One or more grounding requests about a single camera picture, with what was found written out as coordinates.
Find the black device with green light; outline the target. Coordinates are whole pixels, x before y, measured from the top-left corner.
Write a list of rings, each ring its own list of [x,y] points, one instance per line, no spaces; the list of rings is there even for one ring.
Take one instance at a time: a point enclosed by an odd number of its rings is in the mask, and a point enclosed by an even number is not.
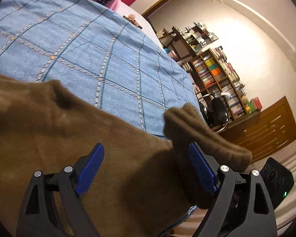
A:
[[[268,158],[260,175],[268,190],[273,208],[276,209],[293,188],[292,173],[272,157]]]

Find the wooden bookshelf with books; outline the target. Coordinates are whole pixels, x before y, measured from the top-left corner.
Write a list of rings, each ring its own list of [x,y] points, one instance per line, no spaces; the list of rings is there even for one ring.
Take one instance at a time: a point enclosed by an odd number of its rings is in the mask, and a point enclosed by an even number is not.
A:
[[[223,101],[229,122],[262,109],[258,98],[247,99],[245,85],[227,60],[222,46],[200,52],[184,62],[182,68],[191,79],[198,102],[201,96],[214,92]]]

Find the brown fleece pants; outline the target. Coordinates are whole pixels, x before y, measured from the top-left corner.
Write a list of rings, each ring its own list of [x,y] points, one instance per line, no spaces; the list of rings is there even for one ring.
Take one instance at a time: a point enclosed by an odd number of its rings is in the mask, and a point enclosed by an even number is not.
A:
[[[28,183],[56,173],[101,143],[105,156],[83,205],[102,236],[157,236],[212,198],[198,182],[189,144],[244,172],[252,159],[206,126],[187,103],[161,118],[165,137],[149,134],[79,99],[60,81],[20,82],[0,75],[0,221],[16,233]]]

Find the black office chair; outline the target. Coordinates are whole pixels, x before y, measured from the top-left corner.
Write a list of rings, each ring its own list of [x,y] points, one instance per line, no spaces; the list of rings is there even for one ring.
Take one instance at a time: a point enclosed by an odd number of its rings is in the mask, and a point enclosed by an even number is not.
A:
[[[199,107],[203,119],[216,133],[224,131],[229,124],[227,109],[214,92],[209,92],[199,98]]]

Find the wooden drawer cabinet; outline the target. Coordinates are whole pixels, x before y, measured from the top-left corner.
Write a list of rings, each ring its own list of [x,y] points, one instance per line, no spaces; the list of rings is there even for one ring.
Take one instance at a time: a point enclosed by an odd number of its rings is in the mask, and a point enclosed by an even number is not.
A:
[[[266,158],[296,140],[296,122],[284,96],[262,112],[248,115],[219,133],[252,152],[251,162]]]

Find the white bed sheet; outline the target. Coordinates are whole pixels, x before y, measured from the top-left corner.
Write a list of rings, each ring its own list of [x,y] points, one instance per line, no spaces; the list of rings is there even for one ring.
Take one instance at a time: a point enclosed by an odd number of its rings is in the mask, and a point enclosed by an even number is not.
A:
[[[136,16],[136,20],[141,25],[143,29],[142,30],[155,44],[157,44],[160,48],[162,48],[162,44],[160,43],[155,31],[153,30],[151,24],[140,14],[138,14],[136,11],[130,13],[134,14]]]

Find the small object on bed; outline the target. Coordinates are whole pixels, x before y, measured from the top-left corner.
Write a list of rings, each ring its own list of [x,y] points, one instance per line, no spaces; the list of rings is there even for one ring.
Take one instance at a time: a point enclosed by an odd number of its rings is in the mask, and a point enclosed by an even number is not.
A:
[[[124,19],[126,19],[127,21],[129,21],[130,23],[132,23],[135,27],[139,28],[139,29],[143,29],[141,27],[141,25],[138,23],[138,21],[136,20],[136,16],[134,14],[130,14],[128,16],[123,16]]]

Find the blue checked bedspread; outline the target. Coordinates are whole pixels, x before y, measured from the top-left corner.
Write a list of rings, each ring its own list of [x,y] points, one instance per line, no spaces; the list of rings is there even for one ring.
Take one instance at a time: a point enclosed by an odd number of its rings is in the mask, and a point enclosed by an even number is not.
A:
[[[2,0],[0,74],[59,80],[89,104],[156,136],[164,112],[198,105],[188,74],[143,31],[91,0]]]

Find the wooden shelf desk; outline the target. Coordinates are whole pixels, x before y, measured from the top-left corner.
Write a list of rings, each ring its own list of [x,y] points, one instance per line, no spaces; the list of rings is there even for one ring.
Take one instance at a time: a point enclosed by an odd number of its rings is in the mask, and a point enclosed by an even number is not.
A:
[[[167,31],[164,28],[157,33],[157,37],[168,56],[176,62],[195,57],[206,46],[218,40],[205,24],[196,22],[184,29],[172,26]]]

